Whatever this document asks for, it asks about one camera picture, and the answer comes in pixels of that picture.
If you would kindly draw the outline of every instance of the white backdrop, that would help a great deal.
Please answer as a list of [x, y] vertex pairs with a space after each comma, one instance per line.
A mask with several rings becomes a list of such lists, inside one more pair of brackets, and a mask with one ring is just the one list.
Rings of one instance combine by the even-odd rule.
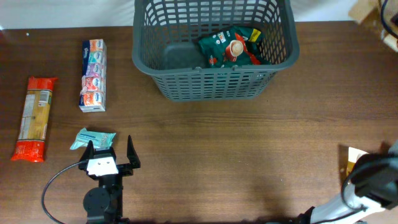
[[[290, 0], [296, 21], [346, 21], [356, 0]], [[0, 0], [0, 29], [132, 26], [134, 0]]]

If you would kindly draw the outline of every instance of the blue packet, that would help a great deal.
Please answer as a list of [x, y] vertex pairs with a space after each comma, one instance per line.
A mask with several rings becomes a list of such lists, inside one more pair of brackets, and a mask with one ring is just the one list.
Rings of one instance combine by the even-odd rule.
[[115, 135], [116, 133], [99, 133], [95, 131], [87, 131], [86, 128], [83, 128], [77, 134], [76, 140], [72, 146], [70, 146], [70, 149], [75, 150], [79, 147], [86, 147], [90, 140], [93, 141], [95, 149], [110, 147], [112, 146], [112, 139]]

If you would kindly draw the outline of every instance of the colorful box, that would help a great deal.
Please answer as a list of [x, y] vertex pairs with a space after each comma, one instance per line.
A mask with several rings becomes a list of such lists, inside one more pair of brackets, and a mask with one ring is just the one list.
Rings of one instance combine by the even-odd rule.
[[106, 45], [103, 39], [83, 41], [83, 71], [79, 107], [82, 112], [105, 111]]

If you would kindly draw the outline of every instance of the gray basket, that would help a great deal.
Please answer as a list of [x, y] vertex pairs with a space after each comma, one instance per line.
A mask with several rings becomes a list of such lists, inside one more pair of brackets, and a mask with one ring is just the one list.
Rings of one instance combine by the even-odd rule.
[[[173, 101], [254, 98], [299, 57], [289, 0], [142, 0], [135, 7], [134, 64]], [[265, 34], [259, 48], [270, 65], [208, 68], [195, 42], [233, 25]]]

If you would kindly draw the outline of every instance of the table surface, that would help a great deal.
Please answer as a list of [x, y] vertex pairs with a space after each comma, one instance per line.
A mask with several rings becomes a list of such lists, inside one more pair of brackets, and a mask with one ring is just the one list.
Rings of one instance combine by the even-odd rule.
[[[354, 22], [297, 23], [300, 58], [253, 100], [173, 103], [131, 60], [132, 27], [5, 30], [0, 37], [0, 220], [51, 223], [44, 185], [79, 160], [81, 128], [117, 133], [118, 162], [130, 134], [142, 167], [124, 181], [134, 221], [239, 222], [296, 217], [339, 192], [345, 147], [379, 152], [398, 133], [398, 55]], [[81, 42], [108, 46], [107, 109], [78, 108]], [[46, 160], [11, 162], [27, 78], [58, 77]], [[84, 223], [84, 195], [98, 183], [73, 169], [46, 204]], [[395, 223], [397, 210], [367, 217]]]

